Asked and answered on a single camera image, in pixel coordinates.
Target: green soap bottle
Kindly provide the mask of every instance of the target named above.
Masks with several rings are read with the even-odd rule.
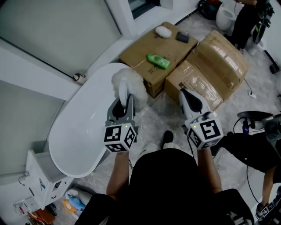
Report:
[[[159,56],[159,55],[150,55],[147,54],[148,56],[148,60],[155,63],[156,65],[166,69],[169,67],[169,65],[171,64],[171,62],[167,59],[164,59],[163,57]]]

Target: bathroom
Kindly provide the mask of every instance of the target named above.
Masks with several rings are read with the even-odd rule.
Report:
[[[23,224],[20,221],[22,218],[19,220],[14,215],[12,205],[30,197],[30,191],[23,191],[22,186],[18,183],[18,177],[25,172],[28,150],[32,149],[34,153],[48,152],[48,136],[55,119],[81,88],[81,84],[73,82],[69,76],[81,73],[85,74],[89,80],[99,68],[110,62],[116,62],[120,52],[147,31],[164,21],[176,24],[192,13],[196,9],[198,1],[188,1],[188,3],[184,0],[160,1],[160,6],[153,7],[137,18],[133,17],[129,3],[124,4],[124,1],[121,0],[96,1],[95,4],[100,8],[96,5],[93,7],[91,5],[93,1],[85,1],[81,5],[72,1],[72,5],[68,3],[69,9],[65,7],[65,1],[61,0],[58,3],[53,2],[53,5],[48,7],[49,11],[46,10],[46,3],[23,1],[21,4],[17,4],[10,2],[11,0],[4,1],[0,8],[0,63],[2,69],[0,75],[2,94],[0,99],[2,105],[0,202],[3,203],[0,204],[0,211],[3,213],[0,214],[0,217],[7,224]],[[230,8],[235,7],[235,2],[231,1],[229,4]],[[266,30],[265,39],[267,50],[276,61],[280,62],[281,51],[278,50],[280,45],[274,37],[280,30],[276,22],[281,10],[276,0],[272,0],[271,4],[274,7],[275,15],[272,17],[271,27]],[[30,12],[28,15],[21,13],[23,7]],[[93,9],[95,13],[89,18],[88,16],[93,14],[91,11]],[[46,21],[49,14],[54,15],[52,21]],[[55,23],[54,21],[62,20],[61,15],[63,18],[67,18],[66,21],[71,25],[63,26],[62,23]],[[11,17],[13,20],[7,24],[6,22]],[[77,28],[80,20],[91,20],[95,29],[100,31],[98,36],[95,36],[96,30],[93,31],[88,26]],[[49,34],[61,30],[64,32],[63,35],[46,36],[44,32],[40,31],[42,23],[49,29]],[[9,30],[7,25],[12,26],[14,30]],[[215,21],[206,20],[198,13],[180,21],[177,27],[199,41],[203,40],[212,30],[218,30]],[[68,37],[68,45],[60,44],[64,43],[65,36]],[[275,86],[275,77],[279,74],[270,73],[268,69],[270,63],[263,54],[252,57],[247,51],[244,51],[243,55],[251,64],[246,80],[259,100],[248,96],[249,87],[243,82],[230,99],[216,110],[225,133],[232,130],[237,120],[236,114],[241,111],[259,110],[278,114],[281,108]],[[84,97],[80,101],[88,99],[87,95]],[[76,110],[77,112],[69,114],[69,120],[80,121],[81,115],[84,115],[86,109]],[[186,152],[190,152],[186,135],[179,127],[184,117],[177,105],[164,92],[156,98],[149,97],[148,106],[137,113],[134,120],[140,126],[140,130],[137,143],[130,152],[130,160],[133,165],[136,163],[143,145],[151,141],[160,144],[166,130],[171,130],[174,133],[175,142]],[[79,137],[78,132],[77,134],[72,133],[69,138],[75,140],[77,137]],[[227,151],[220,151],[215,158],[215,164],[224,189],[245,190],[244,195],[251,198],[248,184],[244,185],[246,167],[243,163]],[[105,193],[113,165],[114,155],[111,154],[88,176],[74,179],[73,182],[91,188],[97,193]],[[262,181],[260,174],[255,174],[255,171],[250,169],[249,179],[256,187],[256,190],[253,190],[254,194],[261,196],[262,184],[258,184],[258,181]],[[255,200],[251,198],[249,202],[252,204],[250,208],[255,208]],[[74,224],[74,218],[63,209],[62,202],[58,200],[55,205],[58,215],[54,224],[56,221],[58,224],[62,224],[63,220],[71,221]]]

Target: cardboard box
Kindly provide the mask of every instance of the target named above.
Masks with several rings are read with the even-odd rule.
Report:
[[[212,31],[187,60],[228,99],[243,81],[248,65],[242,54],[220,33]]]
[[[179,92],[181,88],[195,91],[203,96],[211,110],[215,110],[223,98],[213,85],[188,61],[184,60],[165,80],[165,92],[177,104],[179,104]]]
[[[165,78],[179,65],[189,52],[197,45],[198,41],[190,37],[188,43],[176,40],[180,31],[176,26],[164,22],[163,26],[172,31],[168,39],[159,37],[155,29],[149,31],[139,40],[129,46],[121,55],[121,62],[135,69],[143,78],[147,92],[155,97],[164,87]],[[159,55],[171,61],[169,68],[163,69],[147,60],[147,54]]]

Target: white sponge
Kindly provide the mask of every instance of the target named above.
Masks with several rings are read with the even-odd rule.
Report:
[[[172,31],[168,28],[166,28],[165,26],[158,26],[155,29],[155,32],[164,38],[170,38],[172,36]]]
[[[127,90],[120,90],[119,87],[123,87],[120,84],[124,83],[124,81],[126,82]],[[136,112],[141,111],[147,105],[148,94],[144,86],[144,79],[135,70],[131,68],[119,70],[112,76],[112,84],[116,98],[119,98],[120,91],[127,91],[133,95]]]

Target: fluffy white object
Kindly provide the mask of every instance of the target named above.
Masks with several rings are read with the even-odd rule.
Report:
[[[141,111],[147,105],[148,101],[148,94],[144,86],[144,79],[131,68],[119,70],[112,76],[112,84],[116,98],[119,97],[119,86],[122,80],[126,82],[128,92],[133,95],[136,112]]]
[[[158,26],[155,29],[155,32],[164,38],[170,38],[172,36],[172,31],[168,28],[166,28],[165,26]]]

